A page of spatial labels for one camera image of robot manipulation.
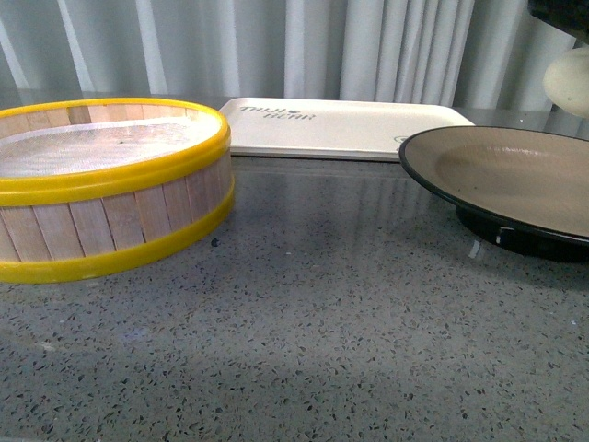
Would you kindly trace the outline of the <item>black gripper finger holding bun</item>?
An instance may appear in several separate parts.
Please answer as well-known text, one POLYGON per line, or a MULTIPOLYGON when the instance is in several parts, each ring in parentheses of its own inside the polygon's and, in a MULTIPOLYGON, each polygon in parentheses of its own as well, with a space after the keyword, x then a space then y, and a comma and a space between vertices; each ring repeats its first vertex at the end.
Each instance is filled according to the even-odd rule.
POLYGON ((588 0, 528 0, 531 16, 588 43, 588 0))

